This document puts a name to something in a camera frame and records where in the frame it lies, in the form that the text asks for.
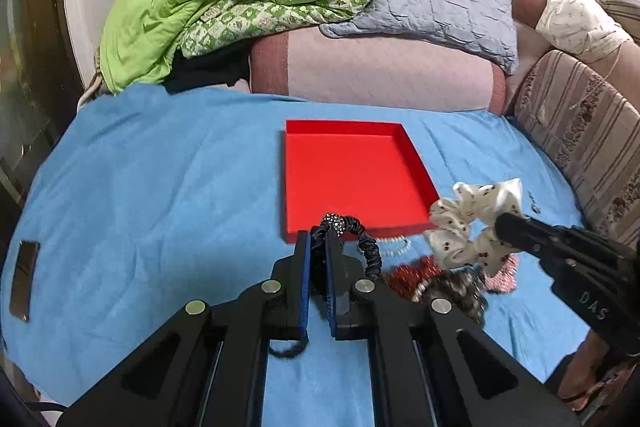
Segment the smartphone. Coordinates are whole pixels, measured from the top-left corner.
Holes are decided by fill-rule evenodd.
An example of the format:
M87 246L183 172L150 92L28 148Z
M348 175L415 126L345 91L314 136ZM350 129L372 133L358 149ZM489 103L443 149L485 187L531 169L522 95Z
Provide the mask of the smartphone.
M39 251L40 244L37 241L20 242L18 260L15 263L14 282L11 286L9 312L24 322L29 322L31 282L33 282L33 270Z

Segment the red box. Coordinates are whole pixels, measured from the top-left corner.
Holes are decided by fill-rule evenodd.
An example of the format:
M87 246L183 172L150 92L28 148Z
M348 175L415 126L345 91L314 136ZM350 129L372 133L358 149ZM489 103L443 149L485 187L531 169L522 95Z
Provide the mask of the red box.
M439 196L401 124L287 120L284 147L288 243L328 212L357 217L373 237L433 228Z

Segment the striped armrest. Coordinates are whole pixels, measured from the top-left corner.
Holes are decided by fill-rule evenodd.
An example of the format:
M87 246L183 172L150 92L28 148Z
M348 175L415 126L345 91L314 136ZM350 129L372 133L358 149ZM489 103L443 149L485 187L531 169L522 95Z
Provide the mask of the striped armrest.
M554 50L525 79L515 114L571 183L587 222L635 245L640 227L640 114L576 58Z

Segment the gray pillow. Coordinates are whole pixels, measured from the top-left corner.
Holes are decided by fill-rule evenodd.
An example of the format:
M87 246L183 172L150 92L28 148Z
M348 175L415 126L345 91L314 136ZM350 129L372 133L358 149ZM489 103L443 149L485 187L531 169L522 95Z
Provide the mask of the gray pillow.
M320 31L331 38L402 34L487 58L506 74L518 68L511 0L373 0L353 19Z

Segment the metal screw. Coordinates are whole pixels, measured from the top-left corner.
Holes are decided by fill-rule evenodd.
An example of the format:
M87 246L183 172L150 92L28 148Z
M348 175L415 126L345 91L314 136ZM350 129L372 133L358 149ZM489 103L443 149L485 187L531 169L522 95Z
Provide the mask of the metal screw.
M361 293L371 293L376 284L369 279L359 279L356 281L356 290Z
M451 303L447 299L433 299L431 309L436 313L449 313L451 311Z
M280 281L276 281L275 279L269 279L262 283L261 288L265 293L277 293L280 291L280 288L282 288L282 284L280 284Z
M187 302L187 305L184 307L184 311L186 311L190 315L200 315L206 308L206 305L202 301L191 301Z

